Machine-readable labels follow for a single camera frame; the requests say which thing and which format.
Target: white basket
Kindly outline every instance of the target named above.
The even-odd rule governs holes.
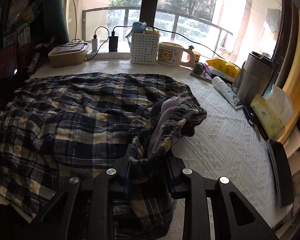
[[[130,61],[131,63],[155,65],[159,34],[132,33]]]

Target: blue object in basket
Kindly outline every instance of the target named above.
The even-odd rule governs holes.
[[[142,22],[134,22],[132,24],[132,32],[133,33],[143,33],[145,30],[145,25]]]

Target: cream tube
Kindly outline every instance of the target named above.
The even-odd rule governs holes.
[[[243,107],[239,98],[237,98],[235,93],[231,90],[230,87],[228,87],[228,85],[221,78],[214,77],[212,79],[212,84],[229,101],[229,103],[235,109]]]

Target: beige storage box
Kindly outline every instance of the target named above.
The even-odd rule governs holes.
[[[87,55],[88,43],[68,42],[66,47],[55,47],[48,57],[53,67],[65,67],[82,64]]]

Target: metal screw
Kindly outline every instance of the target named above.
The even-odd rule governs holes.
[[[117,173],[117,171],[115,169],[108,169],[107,170],[107,174],[109,174],[109,175],[114,175],[116,173]]]
[[[223,184],[227,184],[227,183],[229,183],[229,179],[227,177],[221,177],[220,182]]]
[[[189,175],[189,174],[191,174],[191,173],[192,173],[192,170],[191,170],[191,169],[189,169],[189,168],[184,168],[184,169],[182,170],[182,172],[183,172],[184,174],[187,174],[187,175]]]
[[[69,182],[71,184],[76,184],[76,183],[78,183],[78,181],[79,181],[79,179],[77,177],[72,177],[72,178],[69,179]]]

